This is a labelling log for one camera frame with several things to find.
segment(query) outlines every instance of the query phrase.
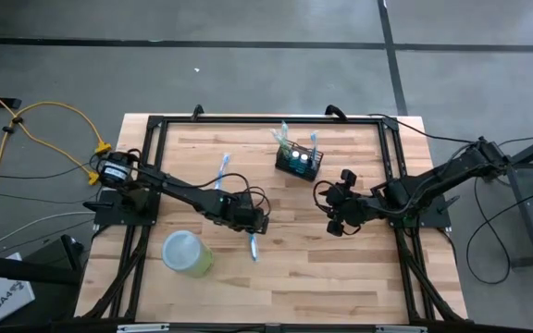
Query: wooden table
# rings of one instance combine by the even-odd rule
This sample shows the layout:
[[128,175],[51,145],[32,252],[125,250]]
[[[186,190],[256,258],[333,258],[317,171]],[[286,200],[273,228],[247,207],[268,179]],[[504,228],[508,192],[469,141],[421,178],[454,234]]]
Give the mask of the wooden table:
[[[142,148],[148,116],[125,115],[117,150]],[[424,129],[420,117],[400,120]],[[215,226],[187,204],[163,196],[147,251],[137,320],[407,323],[396,243],[386,221],[367,222],[354,236],[329,235],[328,220],[312,199],[314,183],[274,168],[278,146],[270,127],[170,125],[164,171],[191,184],[203,183],[217,174],[223,154],[230,153],[227,171],[242,173],[251,186],[263,187],[273,212],[268,233],[258,236],[260,260],[254,263],[245,233]],[[337,181],[341,170],[350,168],[358,176],[354,190],[363,193],[385,180],[375,127],[293,124],[290,139],[309,146],[312,130],[318,130],[319,149],[324,153],[318,179]],[[427,139],[405,127],[400,131],[409,173],[432,168]],[[226,191],[243,189],[235,178],[224,179],[222,186]],[[208,276],[195,279],[175,274],[162,262],[163,241],[180,229],[198,234],[213,250],[215,264]],[[111,227],[94,240],[76,315],[90,310],[115,277],[124,233],[124,227]],[[456,313],[465,317],[449,243],[434,229],[421,230],[421,241],[429,278]],[[423,314],[417,283],[414,288],[417,309]],[[128,281],[121,313],[129,293]]]

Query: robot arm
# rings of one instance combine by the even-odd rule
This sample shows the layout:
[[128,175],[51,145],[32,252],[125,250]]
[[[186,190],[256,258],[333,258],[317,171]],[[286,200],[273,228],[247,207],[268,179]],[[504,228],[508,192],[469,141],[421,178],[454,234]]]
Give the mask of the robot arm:
[[[145,209],[149,191],[158,191],[191,205],[196,212],[217,225],[235,231],[267,232],[268,216],[262,208],[253,205],[249,191],[203,190],[203,186],[193,186],[154,167],[133,167],[135,162],[139,162],[139,157],[132,153],[110,153],[102,161],[104,163],[99,170],[102,185],[117,190],[123,197],[121,204],[134,211]],[[131,177],[132,170],[138,172],[137,179]]]
[[372,188],[369,196],[351,191],[357,177],[345,169],[341,173],[344,182],[319,193],[326,196],[328,206],[318,206],[330,218],[327,231],[342,236],[343,223],[359,227],[377,218],[414,219],[447,190],[473,177],[497,177],[504,174],[507,165],[507,157],[497,144],[480,138],[463,147],[447,163],[419,176],[382,183]]

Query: toothbrush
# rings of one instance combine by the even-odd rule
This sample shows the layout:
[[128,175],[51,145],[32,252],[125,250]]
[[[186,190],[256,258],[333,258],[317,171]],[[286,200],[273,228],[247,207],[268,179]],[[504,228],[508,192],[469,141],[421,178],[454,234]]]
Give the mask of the toothbrush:
[[226,171],[226,167],[228,166],[228,163],[229,163],[229,154],[225,153],[223,154],[223,161],[221,161],[221,167],[219,168],[219,172],[217,172],[217,176],[219,177],[219,179],[215,182],[216,190],[221,189],[221,180],[223,179],[222,177]]
[[312,144],[314,146],[314,149],[312,149],[312,169],[316,170],[317,164],[316,164],[316,157],[318,154],[318,144],[317,144],[317,133],[318,131],[315,130],[310,134],[310,140],[312,140]]

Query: green cup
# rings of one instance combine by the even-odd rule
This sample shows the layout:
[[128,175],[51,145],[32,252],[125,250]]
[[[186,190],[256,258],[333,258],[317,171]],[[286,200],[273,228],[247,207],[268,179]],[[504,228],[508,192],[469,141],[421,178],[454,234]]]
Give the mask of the green cup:
[[204,276],[213,265],[213,253],[188,230],[172,233],[162,246],[164,264],[192,278]]

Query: black bracket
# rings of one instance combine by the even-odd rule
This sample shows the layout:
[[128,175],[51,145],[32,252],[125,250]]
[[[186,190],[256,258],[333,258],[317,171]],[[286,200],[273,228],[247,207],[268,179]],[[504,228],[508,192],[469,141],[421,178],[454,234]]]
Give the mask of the black bracket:
[[202,115],[205,111],[203,110],[202,105],[196,105],[194,107],[194,111],[192,111],[192,117],[191,121],[196,122],[196,119],[199,117],[199,115]]
[[100,192],[97,202],[83,203],[83,206],[96,212],[94,224],[99,226],[152,226],[157,218],[160,193],[141,191],[139,198],[130,198],[125,203],[124,197],[117,191]]
[[391,130],[398,130],[398,123],[395,121],[394,118],[384,117],[381,119],[381,122]]
[[347,121],[347,116],[344,115],[344,113],[335,105],[329,105],[326,107],[326,111],[324,111],[324,116],[336,116],[339,118],[339,120]]

